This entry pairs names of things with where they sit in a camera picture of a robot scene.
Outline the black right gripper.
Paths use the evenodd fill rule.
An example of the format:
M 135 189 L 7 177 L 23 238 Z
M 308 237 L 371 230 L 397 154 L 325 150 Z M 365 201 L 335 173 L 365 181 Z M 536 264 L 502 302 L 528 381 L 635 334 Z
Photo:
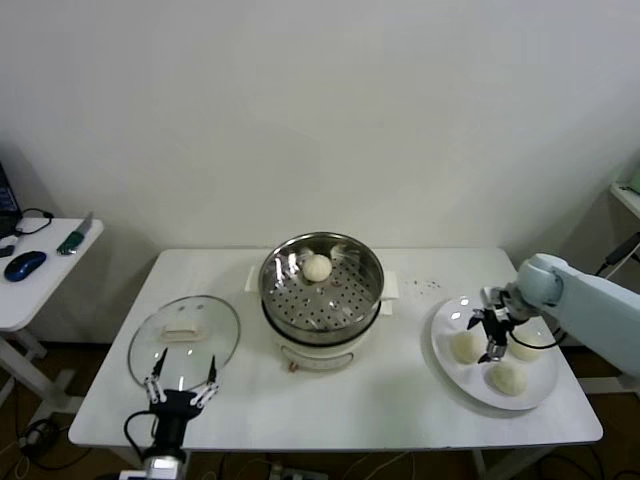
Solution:
M 500 320 L 494 309 L 474 309 L 473 315 L 467 324 L 467 329 L 471 330 L 481 323 L 489 341 L 485 353 L 479 359 L 479 363 L 499 362 L 506 352 L 507 336 L 511 328 L 509 317 L 506 317 L 505 320 Z

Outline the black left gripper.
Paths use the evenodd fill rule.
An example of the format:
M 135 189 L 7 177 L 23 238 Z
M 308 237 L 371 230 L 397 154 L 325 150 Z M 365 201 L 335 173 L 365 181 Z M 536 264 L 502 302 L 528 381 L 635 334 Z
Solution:
M 153 445 L 179 449 L 185 437 L 188 423 L 198 416 L 198 407 L 205 406 L 218 392 L 216 356 L 212 357 L 207 380 L 197 393 L 190 391 L 164 391 L 160 384 L 167 350 L 157 355 L 151 374 L 143 385 L 151 405 L 151 413 L 157 418 Z

